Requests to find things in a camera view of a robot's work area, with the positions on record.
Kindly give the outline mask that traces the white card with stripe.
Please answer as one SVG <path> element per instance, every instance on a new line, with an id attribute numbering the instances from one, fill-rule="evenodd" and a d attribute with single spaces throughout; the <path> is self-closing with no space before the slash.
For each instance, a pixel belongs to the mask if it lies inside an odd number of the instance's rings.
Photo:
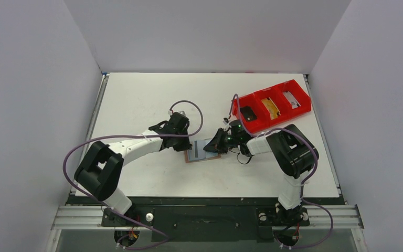
<path id="1" fill-rule="evenodd" d="M 213 153 L 204 150 L 204 147 L 211 141 L 211 139 L 195 140 L 194 141 L 194 154 L 193 158 L 196 160 L 208 159 L 213 157 Z"/>

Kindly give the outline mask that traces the brown leather card holder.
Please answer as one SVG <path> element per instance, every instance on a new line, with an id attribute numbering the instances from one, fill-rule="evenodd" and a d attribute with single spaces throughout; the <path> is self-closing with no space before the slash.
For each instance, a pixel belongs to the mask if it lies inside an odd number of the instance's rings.
<path id="1" fill-rule="evenodd" d="M 208 161 L 221 158 L 221 154 L 215 152 L 208 152 L 204 147 L 211 141 L 211 139 L 194 140 L 190 143 L 192 147 L 184 151 L 185 162 L 194 163 L 200 161 Z"/>

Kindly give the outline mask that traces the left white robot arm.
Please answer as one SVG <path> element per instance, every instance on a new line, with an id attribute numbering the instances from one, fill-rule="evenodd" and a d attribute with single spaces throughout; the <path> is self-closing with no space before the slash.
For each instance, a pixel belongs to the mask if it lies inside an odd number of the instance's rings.
<path id="1" fill-rule="evenodd" d="M 189 150 L 189 119 L 174 112 L 169 120 L 150 126 L 141 135 L 119 142 L 94 142 L 79 164 L 74 179 L 97 200 L 114 209 L 115 219 L 123 226 L 135 221 L 132 201 L 118 187 L 122 168 L 147 154 L 172 148 Z"/>

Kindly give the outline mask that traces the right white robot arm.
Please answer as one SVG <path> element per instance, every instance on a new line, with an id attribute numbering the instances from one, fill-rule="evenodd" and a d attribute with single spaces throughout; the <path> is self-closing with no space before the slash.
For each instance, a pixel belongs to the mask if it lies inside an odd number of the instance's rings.
<path id="1" fill-rule="evenodd" d="M 302 205 L 304 184 L 317 170 L 319 153 L 314 145 L 293 124 L 254 134 L 240 120 L 235 120 L 226 129 L 218 129 L 204 150 L 226 154 L 233 148 L 249 158 L 265 153 L 274 155 L 283 172 L 275 217 L 281 224 L 294 220 L 295 209 Z"/>

